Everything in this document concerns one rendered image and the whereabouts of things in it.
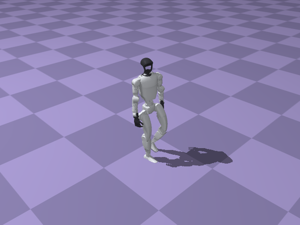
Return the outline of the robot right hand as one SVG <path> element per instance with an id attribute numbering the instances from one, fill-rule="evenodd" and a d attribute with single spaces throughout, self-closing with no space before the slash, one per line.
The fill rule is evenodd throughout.
<path id="1" fill-rule="evenodd" d="M 139 115 L 138 115 L 138 113 L 136 113 L 136 117 L 134 117 L 135 126 L 137 126 L 137 127 L 143 127 L 143 126 L 141 126 L 141 124 L 143 125 L 143 123 L 140 122 L 140 120 L 138 119 L 138 117 L 139 117 Z"/>

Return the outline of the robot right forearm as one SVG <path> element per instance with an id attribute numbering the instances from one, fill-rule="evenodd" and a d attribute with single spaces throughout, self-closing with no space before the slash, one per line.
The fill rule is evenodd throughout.
<path id="1" fill-rule="evenodd" d="M 136 117 L 136 113 L 138 113 L 138 102 L 134 102 L 134 97 L 132 97 L 132 112 L 133 116 Z"/>

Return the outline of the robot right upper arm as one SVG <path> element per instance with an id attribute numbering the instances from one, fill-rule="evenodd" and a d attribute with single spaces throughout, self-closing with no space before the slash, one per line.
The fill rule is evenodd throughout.
<path id="1" fill-rule="evenodd" d="M 139 102 L 138 86 L 140 85 L 140 83 L 141 83 L 141 79 L 139 77 L 132 80 L 132 91 L 133 91 L 134 102 Z"/>

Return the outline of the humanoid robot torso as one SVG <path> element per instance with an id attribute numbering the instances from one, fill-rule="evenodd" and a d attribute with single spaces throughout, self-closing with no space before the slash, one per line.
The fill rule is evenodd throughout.
<path id="1" fill-rule="evenodd" d="M 143 76 L 139 75 L 138 77 L 141 79 L 141 83 L 139 87 L 139 94 L 145 103 L 142 105 L 142 109 L 146 110 L 147 114 L 151 114 L 155 110 L 155 103 L 153 100 L 156 98 L 157 91 L 158 91 L 158 77 L 152 71 L 150 72 L 151 76 Z"/>

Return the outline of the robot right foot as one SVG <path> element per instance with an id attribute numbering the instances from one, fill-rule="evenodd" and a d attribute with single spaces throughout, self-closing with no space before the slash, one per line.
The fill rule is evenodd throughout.
<path id="1" fill-rule="evenodd" d="M 152 156 L 146 157 L 146 154 L 144 155 L 144 158 L 153 162 L 153 163 L 157 163 L 158 161 L 156 159 L 154 159 Z"/>

